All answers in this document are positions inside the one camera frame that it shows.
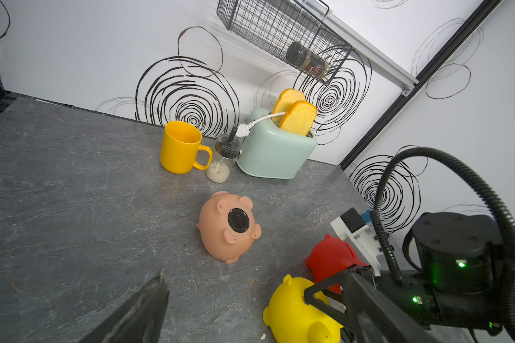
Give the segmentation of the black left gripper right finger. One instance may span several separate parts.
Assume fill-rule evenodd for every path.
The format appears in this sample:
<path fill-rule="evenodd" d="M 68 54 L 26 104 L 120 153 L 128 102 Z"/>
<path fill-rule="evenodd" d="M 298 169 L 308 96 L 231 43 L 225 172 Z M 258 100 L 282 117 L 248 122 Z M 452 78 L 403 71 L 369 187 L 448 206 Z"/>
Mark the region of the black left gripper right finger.
<path fill-rule="evenodd" d="M 345 277 L 345 315 L 358 342 L 437 342 L 363 277 Z"/>

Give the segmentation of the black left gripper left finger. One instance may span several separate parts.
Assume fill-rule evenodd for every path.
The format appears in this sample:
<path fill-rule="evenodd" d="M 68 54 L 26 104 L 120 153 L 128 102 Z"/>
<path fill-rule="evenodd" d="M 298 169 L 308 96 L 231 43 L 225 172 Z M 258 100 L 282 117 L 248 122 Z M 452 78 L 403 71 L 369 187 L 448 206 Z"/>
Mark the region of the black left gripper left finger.
<path fill-rule="evenodd" d="M 81 342 L 158 342 L 170 292 L 159 271 Z"/>

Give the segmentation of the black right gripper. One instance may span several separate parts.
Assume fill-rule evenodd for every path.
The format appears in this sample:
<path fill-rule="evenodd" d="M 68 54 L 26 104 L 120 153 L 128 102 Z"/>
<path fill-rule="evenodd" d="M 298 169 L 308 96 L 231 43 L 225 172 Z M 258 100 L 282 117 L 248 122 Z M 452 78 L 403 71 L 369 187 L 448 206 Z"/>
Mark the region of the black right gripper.
<path fill-rule="evenodd" d="M 504 259 L 498 252 L 440 254 L 426 252 L 420 265 L 399 262 L 399 254 L 382 259 L 383 271 L 377 288 L 400 309 L 424 327 L 433 325 L 502 331 L 515 334 L 515 287 L 510 294 L 504 283 Z M 353 266 L 304 290 L 311 305 L 342 326 L 353 326 L 348 310 L 356 277 L 370 274 L 371 266 Z M 345 306 L 337 310 L 318 297 L 322 294 Z"/>

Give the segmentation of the yellow piggy bank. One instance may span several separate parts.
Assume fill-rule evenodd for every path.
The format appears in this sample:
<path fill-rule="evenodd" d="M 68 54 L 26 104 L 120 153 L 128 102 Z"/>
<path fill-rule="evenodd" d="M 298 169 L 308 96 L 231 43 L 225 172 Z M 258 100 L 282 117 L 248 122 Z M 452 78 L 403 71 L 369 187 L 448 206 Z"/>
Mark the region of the yellow piggy bank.
<path fill-rule="evenodd" d="M 304 291 L 314 283 L 286 275 L 263 311 L 263 321 L 277 342 L 340 342 L 342 325 L 307 304 Z"/>

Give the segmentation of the black round plug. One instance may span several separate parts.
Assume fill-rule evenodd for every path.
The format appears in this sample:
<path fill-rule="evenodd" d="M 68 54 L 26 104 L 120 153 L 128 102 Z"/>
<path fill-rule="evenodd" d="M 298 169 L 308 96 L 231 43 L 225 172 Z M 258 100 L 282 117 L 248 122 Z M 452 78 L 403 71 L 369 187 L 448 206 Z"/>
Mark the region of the black round plug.
<path fill-rule="evenodd" d="M 230 228 L 237 233 L 245 233 L 250 227 L 250 218 L 247 213 L 240 208 L 233 208 L 227 215 Z"/>

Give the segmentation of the pink piggy bank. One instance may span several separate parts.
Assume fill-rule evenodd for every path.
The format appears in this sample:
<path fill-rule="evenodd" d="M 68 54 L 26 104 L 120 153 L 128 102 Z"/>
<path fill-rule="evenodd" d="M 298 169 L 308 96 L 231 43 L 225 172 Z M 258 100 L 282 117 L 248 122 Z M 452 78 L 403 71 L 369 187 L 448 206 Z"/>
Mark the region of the pink piggy bank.
<path fill-rule="evenodd" d="M 233 208 L 244 210 L 250 218 L 250 227 L 245 233 L 234 232 L 228 224 L 227 215 Z M 262 236 L 262 228 L 257 224 L 252 209 L 253 202 L 249 197 L 226 191 L 211 195 L 196 224 L 204 248 L 210 255 L 226 264 L 234 264 Z"/>

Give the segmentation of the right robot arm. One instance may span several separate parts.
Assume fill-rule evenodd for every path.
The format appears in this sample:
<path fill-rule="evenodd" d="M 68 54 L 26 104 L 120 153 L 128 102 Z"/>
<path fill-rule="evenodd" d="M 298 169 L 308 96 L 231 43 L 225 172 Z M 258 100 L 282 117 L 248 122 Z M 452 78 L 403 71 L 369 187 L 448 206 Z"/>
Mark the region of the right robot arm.
<path fill-rule="evenodd" d="M 393 342 L 422 342 L 433 325 L 505 330 L 502 303 L 505 250 L 493 218 L 441 212 L 422 215 L 405 236 L 415 243 L 420 269 L 401 282 L 377 265 L 363 263 L 353 247 L 328 236 L 307 258 L 317 277 L 303 298 L 344 327 L 344 338 L 374 340 L 373 329 Z"/>

